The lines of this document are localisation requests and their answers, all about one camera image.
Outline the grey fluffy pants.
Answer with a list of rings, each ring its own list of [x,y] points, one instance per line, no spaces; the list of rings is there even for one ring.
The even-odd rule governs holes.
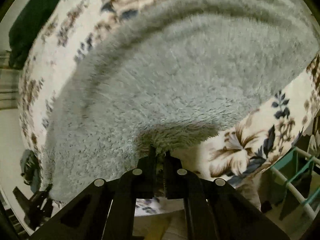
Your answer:
[[[93,48],[47,130],[43,185],[70,202],[150,146],[195,146],[288,85],[319,50],[299,0],[165,0]]]

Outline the grey curtain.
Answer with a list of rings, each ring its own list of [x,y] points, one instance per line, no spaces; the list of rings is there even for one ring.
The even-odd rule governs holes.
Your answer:
[[[1,51],[0,109],[17,108],[20,71],[9,67],[10,51]]]

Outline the green white drying rack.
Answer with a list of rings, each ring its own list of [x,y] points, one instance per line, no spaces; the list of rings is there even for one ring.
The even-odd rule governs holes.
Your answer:
[[[298,168],[298,155],[301,155],[306,159],[306,164],[302,168]],[[287,178],[283,173],[281,173],[280,169],[287,165],[289,162],[295,164],[295,172],[293,176]],[[293,181],[297,179],[299,176],[301,176],[307,169],[309,169],[312,172],[314,165],[319,165],[318,158],[316,158],[314,155],[311,155],[310,153],[307,153],[304,150],[301,150],[298,147],[293,147],[293,149],[291,149],[287,154],[285,154],[280,161],[276,162],[270,167],[272,173],[280,180],[283,187],[292,193],[292,195],[303,207],[303,210],[311,220],[314,220],[317,214],[319,213],[319,208],[314,210],[311,207],[311,203],[319,196],[319,186],[311,194],[310,197],[305,198],[293,185]]]

